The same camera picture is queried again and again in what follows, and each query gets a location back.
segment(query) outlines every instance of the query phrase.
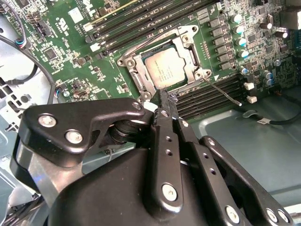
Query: black chip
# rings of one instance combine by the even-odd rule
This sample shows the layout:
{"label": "black chip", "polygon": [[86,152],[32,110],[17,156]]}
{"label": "black chip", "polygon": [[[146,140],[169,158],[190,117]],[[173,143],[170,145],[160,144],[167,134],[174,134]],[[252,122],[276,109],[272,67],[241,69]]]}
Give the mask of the black chip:
{"label": "black chip", "polygon": [[257,71],[254,71],[254,75],[260,75],[260,71],[259,70],[257,70]]}
{"label": "black chip", "polygon": [[262,7],[258,11],[259,11],[259,15],[264,14],[265,13],[265,8]]}
{"label": "black chip", "polygon": [[245,68],[248,69],[248,70],[250,70],[252,68],[252,63],[247,63],[245,65]]}
{"label": "black chip", "polygon": [[272,46],[266,47],[266,48],[265,48],[265,51],[266,51],[267,53],[270,53],[270,52],[273,51],[273,47],[272,47]]}
{"label": "black chip", "polygon": [[280,46],[280,52],[286,52],[288,50],[288,46],[287,45],[283,45],[283,46]]}
{"label": "black chip", "polygon": [[16,0],[16,3],[18,4],[18,6],[20,8],[24,8],[25,6],[29,5],[29,1],[28,0]]}
{"label": "black chip", "polygon": [[256,40],[256,36],[254,34],[248,36],[248,41],[249,42],[252,42],[252,41],[255,41]]}
{"label": "black chip", "polygon": [[46,57],[48,60],[52,60],[52,59],[56,58],[56,53],[52,48],[47,49],[45,51],[45,54],[46,54]]}

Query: black cable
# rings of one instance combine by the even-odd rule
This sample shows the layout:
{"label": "black cable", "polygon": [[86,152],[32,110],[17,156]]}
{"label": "black cable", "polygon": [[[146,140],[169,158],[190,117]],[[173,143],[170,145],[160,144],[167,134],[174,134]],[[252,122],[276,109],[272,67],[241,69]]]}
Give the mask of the black cable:
{"label": "black cable", "polygon": [[9,40],[8,38],[0,35],[0,41],[5,42],[6,44],[14,47],[15,49],[19,50],[20,52],[22,52],[25,56],[27,56],[30,60],[32,60],[34,62],[35,65],[37,65],[38,68],[40,68],[40,70],[44,73],[44,75],[46,76],[49,84],[50,84],[50,93],[49,93],[49,97],[48,97],[48,101],[47,104],[52,104],[53,103],[53,98],[54,98],[54,93],[55,93],[55,82],[51,76],[51,74],[46,70],[46,68],[41,65],[36,58],[34,58],[33,55],[31,55],[29,52],[27,52],[27,50],[21,50],[18,48],[18,46],[11,40]]}
{"label": "black cable", "polygon": [[30,79],[32,79],[34,77],[34,75],[37,73],[38,71],[38,66],[35,64],[33,66],[32,72],[30,73],[30,75],[28,75],[25,79],[13,79],[13,80],[8,80],[6,83],[8,85],[21,85],[24,84],[25,82],[29,81]]}
{"label": "black cable", "polygon": [[23,38],[23,41],[27,41],[27,38],[26,38],[26,33],[25,33],[25,28],[24,28],[24,25],[22,23],[22,20],[20,18],[20,16],[18,15],[18,13],[14,10],[14,8],[12,8],[5,0],[0,0],[0,2],[2,4],[5,4],[9,9],[10,11],[14,14],[17,22],[19,23],[20,25],[20,28],[21,28],[21,31],[22,31],[22,38]]}

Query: motherboard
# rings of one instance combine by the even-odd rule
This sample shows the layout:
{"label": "motherboard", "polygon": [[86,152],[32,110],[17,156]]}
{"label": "motherboard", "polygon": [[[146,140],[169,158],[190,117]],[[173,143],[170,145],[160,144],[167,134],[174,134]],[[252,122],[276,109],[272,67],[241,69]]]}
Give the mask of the motherboard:
{"label": "motherboard", "polygon": [[[6,2],[65,102],[143,103],[167,89],[179,115],[198,120],[233,106],[204,78],[244,104],[298,83],[292,55],[299,28],[289,27],[298,22],[290,21],[284,0]],[[0,13],[20,32],[5,5]]]}

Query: white label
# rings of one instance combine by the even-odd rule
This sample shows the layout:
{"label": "white label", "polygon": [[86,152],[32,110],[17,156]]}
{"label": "white label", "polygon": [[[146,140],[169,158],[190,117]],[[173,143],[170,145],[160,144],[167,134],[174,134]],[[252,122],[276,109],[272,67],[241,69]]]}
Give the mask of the white label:
{"label": "white label", "polygon": [[270,119],[263,118],[263,119],[258,120],[257,122],[262,125],[265,125],[265,124],[269,124]]}
{"label": "white label", "polygon": [[68,12],[68,14],[71,16],[71,18],[72,18],[72,20],[74,21],[75,24],[84,19],[83,16],[81,15],[81,13],[80,13],[78,7],[70,10]]}

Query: black plastic bracket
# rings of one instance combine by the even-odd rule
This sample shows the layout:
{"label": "black plastic bracket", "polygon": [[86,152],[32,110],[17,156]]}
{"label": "black plastic bracket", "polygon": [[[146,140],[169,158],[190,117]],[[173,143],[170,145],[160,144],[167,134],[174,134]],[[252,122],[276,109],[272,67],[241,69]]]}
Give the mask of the black plastic bracket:
{"label": "black plastic bracket", "polygon": [[[99,151],[108,128],[116,121],[138,120],[145,109],[131,98],[97,100],[62,105],[40,105],[24,111],[19,136],[22,142],[39,155],[62,167],[82,162],[85,154]],[[55,126],[39,123],[44,115],[53,117]],[[68,131],[81,134],[78,144],[66,139]]]}

